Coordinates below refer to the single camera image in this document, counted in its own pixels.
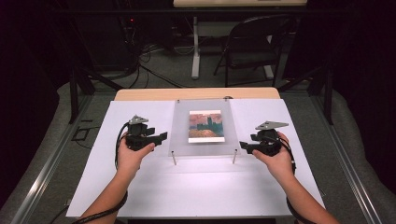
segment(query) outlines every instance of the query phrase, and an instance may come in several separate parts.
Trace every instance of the picture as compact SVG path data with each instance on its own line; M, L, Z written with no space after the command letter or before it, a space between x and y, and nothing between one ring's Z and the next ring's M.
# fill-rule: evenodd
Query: picture
M224 141L220 110L190 111L189 143Z

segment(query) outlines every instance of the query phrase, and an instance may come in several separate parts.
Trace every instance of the person's right hand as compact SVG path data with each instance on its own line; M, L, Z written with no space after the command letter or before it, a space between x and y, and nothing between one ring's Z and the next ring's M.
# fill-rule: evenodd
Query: person's right hand
M278 134L280 138L284 139L287 143L289 143L289 139L286 137L285 134L280 132L278 132ZM253 155L267 165L269 172L277 181L294 177L291 168L290 154L283 146L280 149L279 153L277 153L273 157L267 156L256 149L253 150Z

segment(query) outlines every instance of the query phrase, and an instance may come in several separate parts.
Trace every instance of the robotic device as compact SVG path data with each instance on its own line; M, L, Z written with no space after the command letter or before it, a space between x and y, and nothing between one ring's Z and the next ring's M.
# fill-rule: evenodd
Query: robotic device
M125 140L129 149L137 151L150 143L154 143L155 146L158 146L163 140L166 140L168 133L150 136L155 133L155 128L148 129L148 125L144 124L144 122L148 121L148 119L143 119L135 115L126 123L128 133L125 136Z
M257 134L250 135L251 140L260 142L259 144L248 144L246 142L239 142L239 144L241 148L247 150L248 154L252 154L253 149L257 149L268 156L275 156L282 147L282 142L275 128L288 125L288 123L265 121L262 125L256 127L256 130L260 130Z

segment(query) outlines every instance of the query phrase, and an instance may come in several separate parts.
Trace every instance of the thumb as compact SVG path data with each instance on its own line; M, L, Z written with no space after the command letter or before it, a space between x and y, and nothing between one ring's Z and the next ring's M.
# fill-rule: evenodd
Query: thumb
M142 149L140 149L140 151L142 151L142 153L144 154L144 156L148 155L152 150L154 150L155 148L155 144L154 143L150 143L148 145L146 145L145 147L143 147Z

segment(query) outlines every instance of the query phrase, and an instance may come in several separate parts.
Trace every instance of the forearm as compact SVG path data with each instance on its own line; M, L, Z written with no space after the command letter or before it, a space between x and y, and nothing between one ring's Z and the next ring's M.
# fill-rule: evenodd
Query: forearm
M117 172L98 198L84 212L81 218L105 212L106 210L117 206L124 197L133 178L134 174L131 175L123 172ZM117 213L118 212L115 212L106 217L98 218L90 223L112 223L116 219Z
M294 176L278 180L285 191L290 204L302 217L315 223L338 223L312 195L300 184Z

